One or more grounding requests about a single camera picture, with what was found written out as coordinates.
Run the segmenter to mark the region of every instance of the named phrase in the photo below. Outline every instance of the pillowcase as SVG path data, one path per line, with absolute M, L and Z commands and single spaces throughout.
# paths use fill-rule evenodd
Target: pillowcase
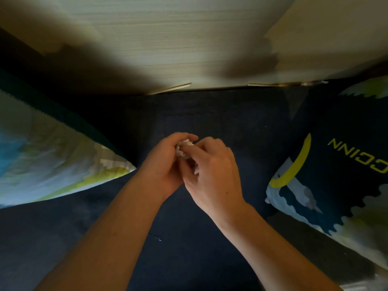
M 81 117 L 0 70 L 0 208 L 82 191 L 135 169 L 112 149 L 120 153 Z
M 388 269 L 388 76 L 347 88 L 267 187 L 267 202 Z

